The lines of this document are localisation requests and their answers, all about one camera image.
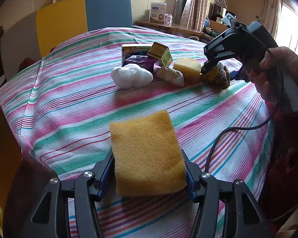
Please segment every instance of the box on table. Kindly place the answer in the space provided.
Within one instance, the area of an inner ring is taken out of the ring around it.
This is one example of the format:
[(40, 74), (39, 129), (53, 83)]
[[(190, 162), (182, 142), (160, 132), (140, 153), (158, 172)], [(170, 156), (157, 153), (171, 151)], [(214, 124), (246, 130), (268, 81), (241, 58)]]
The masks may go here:
[(164, 23), (165, 10), (167, 8), (166, 3), (151, 2), (149, 22)]
[(172, 56), (167, 46), (154, 42), (147, 55), (161, 61), (162, 66), (168, 68), (172, 63)]
[(143, 52), (143, 55), (146, 55), (147, 52), (150, 50), (151, 45), (146, 44), (123, 44), (121, 45), (121, 66), (123, 66), (124, 61), (126, 58), (129, 58), (130, 55), (133, 53), (140, 53)]

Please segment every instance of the wooden table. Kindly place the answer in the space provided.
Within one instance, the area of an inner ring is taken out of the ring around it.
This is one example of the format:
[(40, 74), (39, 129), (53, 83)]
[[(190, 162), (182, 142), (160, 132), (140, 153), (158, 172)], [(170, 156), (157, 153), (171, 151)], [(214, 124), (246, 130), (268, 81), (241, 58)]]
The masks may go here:
[(163, 29), (167, 34), (173, 34), (174, 32), (188, 33), (195, 36), (202, 36), (202, 32), (196, 31), (193, 28), (187, 28), (185, 26), (181, 26), (174, 23), (156, 23), (156, 22), (148, 22), (148, 21), (136, 21), (136, 25), (140, 27), (151, 27)]

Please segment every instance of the yellow headboard panel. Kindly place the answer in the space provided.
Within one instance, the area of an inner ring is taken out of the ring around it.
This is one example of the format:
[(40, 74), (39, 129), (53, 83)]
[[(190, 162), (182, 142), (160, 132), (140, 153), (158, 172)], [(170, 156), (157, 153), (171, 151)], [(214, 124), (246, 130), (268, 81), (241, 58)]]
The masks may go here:
[(37, 11), (37, 39), (42, 57), (87, 31), (85, 0), (62, 0)]

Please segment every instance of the white box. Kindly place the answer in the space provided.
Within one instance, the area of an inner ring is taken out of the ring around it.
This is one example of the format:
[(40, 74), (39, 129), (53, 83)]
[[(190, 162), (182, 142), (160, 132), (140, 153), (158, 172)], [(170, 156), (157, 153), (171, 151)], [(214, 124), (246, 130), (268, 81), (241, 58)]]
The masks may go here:
[(151, 2), (149, 22), (163, 23), (166, 8), (167, 8), (166, 3)]

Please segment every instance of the striped bedsheet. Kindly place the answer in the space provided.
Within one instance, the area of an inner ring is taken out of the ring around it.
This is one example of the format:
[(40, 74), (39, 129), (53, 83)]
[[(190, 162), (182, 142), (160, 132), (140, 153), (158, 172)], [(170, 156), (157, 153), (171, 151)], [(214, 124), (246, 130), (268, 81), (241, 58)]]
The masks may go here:
[[(109, 122), (166, 109), (188, 158), (205, 167), (216, 136), (229, 126), (254, 126), (268, 109), (252, 83), (232, 81), (222, 92), (206, 85), (175, 87), (154, 77), (145, 87), (120, 90), (110, 71), (121, 64), (121, 45), (161, 42), (173, 60), (190, 57), (203, 63), (204, 44), (140, 29), (105, 28), (76, 36), (41, 61), (17, 74), (0, 89), (0, 105), (24, 152), (53, 168), (60, 179), (75, 178), (103, 160), (110, 148)], [(230, 71), (234, 59), (223, 61)], [(265, 179), (273, 126), (226, 134), (219, 142), (210, 172), (217, 179), (245, 180), (258, 199)], [(121, 198), (113, 183), (96, 203), (105, 237), (188, 237), (197, 204), (185, 191), (156, 197)], [(70, 226), (77, 236), (74, 201)], [(216, 236), (221, 235), (220, 204)]]

